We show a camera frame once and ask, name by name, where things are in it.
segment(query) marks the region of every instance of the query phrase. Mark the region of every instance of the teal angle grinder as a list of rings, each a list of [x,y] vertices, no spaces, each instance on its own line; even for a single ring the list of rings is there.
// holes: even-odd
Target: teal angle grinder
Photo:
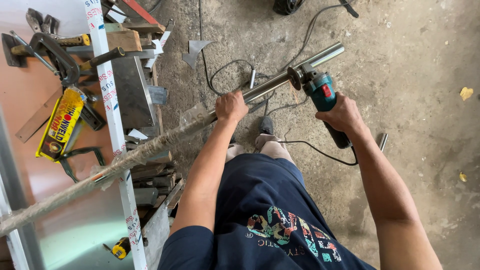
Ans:
[[[327,72],[318,72],[309,63],[296,69],[289,67],[287,73],[290,82],[296,90],[301,90],[309,96],[318,111],[330,111],[336,104],[336,95],[332,87],[332,77]],[[352,147],[352,143],[344,132],[334,129],[324,121],[328,132],[340,149]]]

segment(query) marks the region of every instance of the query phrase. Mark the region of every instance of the workbench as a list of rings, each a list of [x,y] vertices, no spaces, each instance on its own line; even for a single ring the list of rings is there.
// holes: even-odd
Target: workbench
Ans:
[[[68,4],[61,0],[5,2],[0,4],[0,32],[8,33],[15,30],[25,40],[29,41],[33,35],[32,29],[25,21],[25,12],[34,8],[43,14],[50,14],[61,21],[59,34],[64,36],[89,33],[89,23],[85,16],[84,1],[70,1]],[[97,42],[92,34],[92,42]],[[27,205],[32,205],[56,192],[64,190],[74,184],[67,176],[60,164],[53,163],[46,158],[36,158],[35,150],[38,147],[46,124],[37,131],[26,143],[22,143],[15,133],[43,106],[52,94],[61,87],[57,76],[54,76],[43,64],[35,58],[28,58],[27,68],[9,67],[3,57],[0,57],[2,89],[0,107],[9,135],[9,144],[13,151],[20,185]],[[89,87],[91,91],[102,97],[99,82]],[[100,131],[94,132],[88,126],[81,128],[75,148],[101,147],[107,164],[113,158],[112,145],[123,140],[119,137],[120,129],[115,129],[115,119],[106,115],[102,109],[102,102],[96,104],[98,112],[107,119],[109,125]],[[70,162],[77,178],[83,179],[90,174],[90,170],[97,164],[92,153],[71,158]],[[20,260],[15,268],[20,269],[48,269],[48,270],[75,270],[75,269],[147,269],[147,265],[154,264],[158,251],[163,245],[161,241],[168,236],[168,218],[166,211],[159,211],[156,216],[156,225],[162,228],[162,234],[156,235],[157,241],[150,240],[150,245],[144,250],[143,245],[135,245],[131,253],[123,260],[116,259],[106,251],[102,244],[113,246],[122,237],[137,233],[139,238],[140,225],[131,229],[135,223],[136,207],[132,200],[133,191],[122,181],[115,181],[105,191],[95,190],[74,200],[68,205],[61,206],[44,218],[35,221],[34,226],[25,226],[31,230],[30,235],[36,236],[37,245],[22,247],[14,254]]]

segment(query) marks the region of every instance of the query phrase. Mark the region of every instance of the red switch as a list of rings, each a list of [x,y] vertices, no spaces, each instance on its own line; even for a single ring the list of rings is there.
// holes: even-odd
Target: red switch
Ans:
[[[327,84],[322,85],[321,88],[326,98],[332,95],[332,91],[330,90]]]

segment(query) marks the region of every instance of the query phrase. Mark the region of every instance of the concrete floor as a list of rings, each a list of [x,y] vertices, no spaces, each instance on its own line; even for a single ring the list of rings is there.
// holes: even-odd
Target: concrete floor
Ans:
[[[209,74],[234,59],[251,61],[258,72],[276,74],[299,51],[314,14],[337,3],[307,0],[296,14],[284,17],[271,10],[272,0],[203,0],[204,39],[216,41],[205,48]],[[357,0],[353,6],[359,19],[344,8],[322,14],[299,60],[343,42],[345,53],[321,69],[333,75],[336,90],[357,101],[374,136],[390,134],[384,153],[407,183],[444,269],[477,270],[480,2]],[[165,1],[155,16],[165,24],[168,18],[176,21],[158,66],[159,84],[169,90],[168,104],[162,109],[167,130],[177,126],[180,114],[196,103],[211,109],[216,96],[206,84],[201,57],[196,70],[181,60],[181,53],[188,52],[188,40],[200,39],[198,1]],[[243,64],[232,65],[218,75],[215,87],[231,91],[249,72]],[[459,92],[465,86],[475,93],[463,102]],[[297,94],[304,99],[302,92]],[[270,109],[294,102],[285,86],[272,98]],[[314,113],[311,103],[272,113],[276,135],[306,140],[335,157],[353,160],[350,151],[336,149]],[[261,115],[263,109],[249,114],[235,133],[249,151]],[[208,132],[174,149],[185,173]],[[336,237],[380,268],[359,168],[329,160],[306,145],[290,145],[289,150]],[[468,182],[460,181],[460,171]]]

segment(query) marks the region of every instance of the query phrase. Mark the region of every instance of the graphic print on shirt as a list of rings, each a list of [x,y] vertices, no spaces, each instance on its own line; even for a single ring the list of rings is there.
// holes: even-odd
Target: graphic print on shirt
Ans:
[[[267,219],[261,215],[251,216],[248,219],[247,228],[250,232],[261,237],[269,238],[271,243],[275,241],[280,247],[282,247],[283,245],[289,243],[291,234],[297,231],[297,224],[300,224],[303,236],[305,238],[305,243],[312,254],[318,258],[322,258],[324,262],[339,262],[342,260],[334,244],[329,241],[331,240],[330,236],[317,227],[311,224],[309,225],[302,218],[297,217],[290,212],[284,212],[282,209],[279,209],[275,206],[272,206],[268,209]],[[320,254],[317,250],[315,240],[317,240],[318,247],[320,248]],[[330,253],[327,253],[326,249],[332,252],[331,255],[333,256],[333,260],[330,256]]]

